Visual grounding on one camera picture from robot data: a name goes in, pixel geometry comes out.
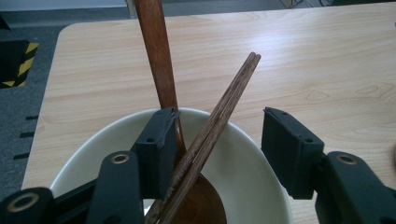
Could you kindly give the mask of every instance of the spoon handle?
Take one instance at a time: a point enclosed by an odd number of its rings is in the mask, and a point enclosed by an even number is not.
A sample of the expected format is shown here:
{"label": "spoon handle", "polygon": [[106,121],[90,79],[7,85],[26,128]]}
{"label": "spoon handle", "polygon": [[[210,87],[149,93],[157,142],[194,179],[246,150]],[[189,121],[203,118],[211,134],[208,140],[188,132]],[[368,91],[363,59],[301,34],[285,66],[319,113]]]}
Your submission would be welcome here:
{"label": "spoon handle", "polygon": [[161,108],[177,108],[171,53],[161,0],[135,0],[149,65]]}

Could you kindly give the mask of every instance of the wooden spoon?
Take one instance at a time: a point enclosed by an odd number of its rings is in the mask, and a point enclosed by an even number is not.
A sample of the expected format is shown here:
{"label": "wooden spoon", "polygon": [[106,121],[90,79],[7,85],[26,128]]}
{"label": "wooden spoon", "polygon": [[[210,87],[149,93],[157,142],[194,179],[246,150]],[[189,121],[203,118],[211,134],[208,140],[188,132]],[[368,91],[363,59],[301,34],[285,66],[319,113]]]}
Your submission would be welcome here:
{"label": "wooden spoon", "polygon": [[[171,54],[161,0],[135,0],[151,72],[161,108],[178,111]],[[176,121],[178,153],[176,163],[186,152],[180,120]],[[173,223],[227,223],[224,206],[215,188],[200,175],[177,211]]]}

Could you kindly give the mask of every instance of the floor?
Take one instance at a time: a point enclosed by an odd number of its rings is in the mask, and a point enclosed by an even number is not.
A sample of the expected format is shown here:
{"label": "floor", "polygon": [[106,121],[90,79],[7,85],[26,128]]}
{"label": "floor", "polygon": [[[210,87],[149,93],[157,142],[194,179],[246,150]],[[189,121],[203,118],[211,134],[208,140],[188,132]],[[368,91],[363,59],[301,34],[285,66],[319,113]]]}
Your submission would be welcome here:
{"label": "floor", "polygon": [[[314,5],[304,0],[295,8]],[[279,0],[163,0],[165,16],[285,9]],[[24,87],[0,89],[0,200],[19,190],[50,73],[58,34],[76,22],[131,19],[126,7],[52,11],[0,12],[11,30],[0,41],[27,39],[39,43]]]}

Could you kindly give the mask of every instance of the white bowl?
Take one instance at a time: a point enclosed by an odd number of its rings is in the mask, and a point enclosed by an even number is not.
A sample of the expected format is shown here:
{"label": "white bowl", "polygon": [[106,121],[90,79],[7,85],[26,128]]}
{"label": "white bowl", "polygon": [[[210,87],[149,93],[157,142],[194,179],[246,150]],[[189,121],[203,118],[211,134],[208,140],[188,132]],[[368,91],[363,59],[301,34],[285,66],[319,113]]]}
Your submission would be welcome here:
{"label": "white bowl", "polygon": [[[119,119],[89,139],[67,162],[51,185],[55,197],[98,176],[108,154],[129,150],[157,109]],[[181,108],[186,146],[209,114]],[[289,201],[260,147],[246,133],[228,123],[202,174],[215,187],[228,223],[291,223]],[[145,201],[149,206],[152,201]]]}

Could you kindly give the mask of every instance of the table surface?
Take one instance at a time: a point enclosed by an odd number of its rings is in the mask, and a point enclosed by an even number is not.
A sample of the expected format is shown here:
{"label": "table surface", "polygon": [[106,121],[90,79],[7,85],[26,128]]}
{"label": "table surface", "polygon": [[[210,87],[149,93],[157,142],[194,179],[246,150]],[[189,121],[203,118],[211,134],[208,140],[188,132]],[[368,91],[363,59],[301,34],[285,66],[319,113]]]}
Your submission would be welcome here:
{"label": "table surface", "polygon": [[[262,60],[231,122],[258,143],[266,106],[325,152],[363,158],[396,189],[396,3],[166,18],[180,106],[211,112],[251,51]],[[48,187],[107,124],[159,107],[138,21],[80,23],[58,40],[24,188]],[[314,201],[290,200],[296,223]]]}

